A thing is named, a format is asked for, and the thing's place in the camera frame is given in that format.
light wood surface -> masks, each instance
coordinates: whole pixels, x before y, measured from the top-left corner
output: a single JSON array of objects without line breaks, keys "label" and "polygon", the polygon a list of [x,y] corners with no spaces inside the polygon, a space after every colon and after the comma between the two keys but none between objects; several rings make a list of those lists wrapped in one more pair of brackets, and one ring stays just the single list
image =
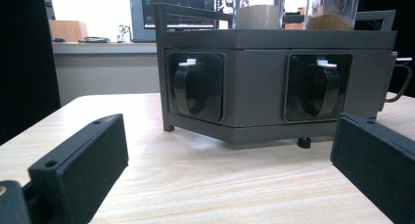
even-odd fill
[{"label": "light wood surface", "polygon": [[[27,169],[91,121],[122,113],[129,165],[92,223],[391,223],[330,162],[330,138],[311,149],[283,140],[235,150],[162,130],[160,94],[78,98],[0,147],[0,180]],[[415,100],[386,104],[378,121],[415,139]]]}]

black bracket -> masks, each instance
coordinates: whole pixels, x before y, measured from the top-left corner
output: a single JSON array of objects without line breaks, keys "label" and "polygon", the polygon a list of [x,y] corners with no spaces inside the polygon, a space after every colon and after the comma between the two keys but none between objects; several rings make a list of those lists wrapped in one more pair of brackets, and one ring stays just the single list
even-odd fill
[{"label": "black bracket", "polygon": [[34,163],[30,182],[0,182],[0,220],[88,223],[128,166],[122,114],[87,124]]},{"label": "black bracket", "polygon": [[342,113],[331,161],[393,223],[415,223],[414,141]]}]

glass jar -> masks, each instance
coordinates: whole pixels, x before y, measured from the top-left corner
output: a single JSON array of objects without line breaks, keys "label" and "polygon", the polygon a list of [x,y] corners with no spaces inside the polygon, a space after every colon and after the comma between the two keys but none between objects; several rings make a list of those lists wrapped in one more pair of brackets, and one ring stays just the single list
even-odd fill
[{"label": "glass jar", "polygon": [[353,30],[359,0],[307,0],[305,29]]},{"label": "glass jar", "polygon": [[236,0],[233,28],[281,29],[284,0]]}]

brass screw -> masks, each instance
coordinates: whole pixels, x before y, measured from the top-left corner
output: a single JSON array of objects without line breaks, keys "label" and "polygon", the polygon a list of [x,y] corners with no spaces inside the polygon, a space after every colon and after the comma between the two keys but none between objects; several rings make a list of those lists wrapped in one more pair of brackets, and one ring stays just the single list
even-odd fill
[{"label": "brass screw", "polygon": [[0,186],[0,197],[3,196],[6,193],[7,188]]}]

screw hole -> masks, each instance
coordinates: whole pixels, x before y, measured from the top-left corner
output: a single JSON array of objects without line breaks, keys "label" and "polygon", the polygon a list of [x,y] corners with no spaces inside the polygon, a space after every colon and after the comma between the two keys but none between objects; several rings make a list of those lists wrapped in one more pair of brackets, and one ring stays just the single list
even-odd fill
[{"label": "screw hole", "polygon": [[3,196],[7,191],[6,187],[0,186],[0,197]]},{"label": "screw hole", "polygon": [[49,161],[49,162],[45,163],[45,167],[53,167],[56,164],[57,164],[57,162],[52,160],[52,161]]}]

